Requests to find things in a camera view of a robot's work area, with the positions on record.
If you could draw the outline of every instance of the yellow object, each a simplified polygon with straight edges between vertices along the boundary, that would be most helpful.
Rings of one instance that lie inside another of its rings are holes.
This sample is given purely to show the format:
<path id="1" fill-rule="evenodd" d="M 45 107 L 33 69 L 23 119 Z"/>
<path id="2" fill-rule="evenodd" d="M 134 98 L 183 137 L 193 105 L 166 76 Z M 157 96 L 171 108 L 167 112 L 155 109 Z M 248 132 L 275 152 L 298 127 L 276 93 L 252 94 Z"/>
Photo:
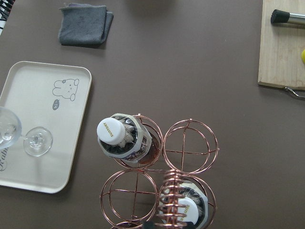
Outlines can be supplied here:
<path id="1" fill-rule="evenodd" d="M 302 52 L 302 61 L 303 61 L 303 63 L 305 63 L 305 49 Z"/>

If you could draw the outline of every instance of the glass base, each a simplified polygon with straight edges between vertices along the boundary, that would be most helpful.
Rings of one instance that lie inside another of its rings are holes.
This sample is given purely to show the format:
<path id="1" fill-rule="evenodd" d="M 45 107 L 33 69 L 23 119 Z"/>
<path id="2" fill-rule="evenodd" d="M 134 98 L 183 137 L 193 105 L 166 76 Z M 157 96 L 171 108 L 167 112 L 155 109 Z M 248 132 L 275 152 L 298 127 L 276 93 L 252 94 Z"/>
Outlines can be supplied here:
<path id="1" fill-rule="evenodd" d="M 39 126 L 31 129 L 23 141 L 24 150 L 32 156 L 41 156 L 49 151 L 53 137 L 49 130 Z"/>

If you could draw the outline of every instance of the wine glass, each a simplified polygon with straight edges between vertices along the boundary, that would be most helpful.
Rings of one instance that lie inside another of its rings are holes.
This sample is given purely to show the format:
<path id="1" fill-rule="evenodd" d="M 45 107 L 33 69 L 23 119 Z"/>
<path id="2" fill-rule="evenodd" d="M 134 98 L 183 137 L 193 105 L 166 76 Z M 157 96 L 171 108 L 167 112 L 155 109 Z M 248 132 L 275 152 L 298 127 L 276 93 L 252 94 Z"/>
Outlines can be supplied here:
<path id="1" fill-rule="evenodd" d="M 0 150 L 12 146 L 21 136 L 25 152 L 32 156 L 41 156 L 51 148 L 53 137 L 46 128 L 35 127 L 25 136 L 21 131 L 20 119 L 13 111 L 0 106 Z"/>

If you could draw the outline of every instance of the white tray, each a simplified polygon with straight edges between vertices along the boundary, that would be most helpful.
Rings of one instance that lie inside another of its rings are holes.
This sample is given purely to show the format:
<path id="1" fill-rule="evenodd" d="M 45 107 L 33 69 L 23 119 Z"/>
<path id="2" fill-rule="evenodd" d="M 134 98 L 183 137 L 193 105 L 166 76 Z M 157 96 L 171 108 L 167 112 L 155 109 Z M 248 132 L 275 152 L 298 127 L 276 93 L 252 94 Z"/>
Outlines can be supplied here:
<path id="1" fill-rule="evenodd" d="M 20 137 L 7 153 L 0 151 L 0 185 L 45 193 L 66 186 L 91 81 L 82 67 L 25 61 L 11 67 L 0 106 L 20 118 L 23 135 L 36 126 L 49 129 L 53 145 L 40 157 L 30 156 Z M 73 92 L 65 91 L 68 84 Z"/>

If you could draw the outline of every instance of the tabletop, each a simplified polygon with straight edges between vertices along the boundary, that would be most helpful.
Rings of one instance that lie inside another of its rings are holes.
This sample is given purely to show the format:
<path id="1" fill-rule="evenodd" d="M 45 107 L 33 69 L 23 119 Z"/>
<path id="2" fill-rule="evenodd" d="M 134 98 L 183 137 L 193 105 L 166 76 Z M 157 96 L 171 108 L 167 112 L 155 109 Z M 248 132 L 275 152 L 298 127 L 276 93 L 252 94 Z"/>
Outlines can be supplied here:
<path id="1" fill-rule="evenodd" d="M 2 228 L 111 227 L 99 195 L 123 168 L 101 151 L 96 127 L 114 113 L 141 113 L 163 134 L 189 118 L 213 130 L 220 152 L 198 175 L 217 201 L 209 228 L 304 228 L 305 101 L 257 84 L 262 0 L 88 0 L 114 14 L 93 48 L 59 43 L 65 3 L 16 1 L 0 36 L 1 87 L 19 61 L 92 74 L 67 186 L 0 187 Z"/>

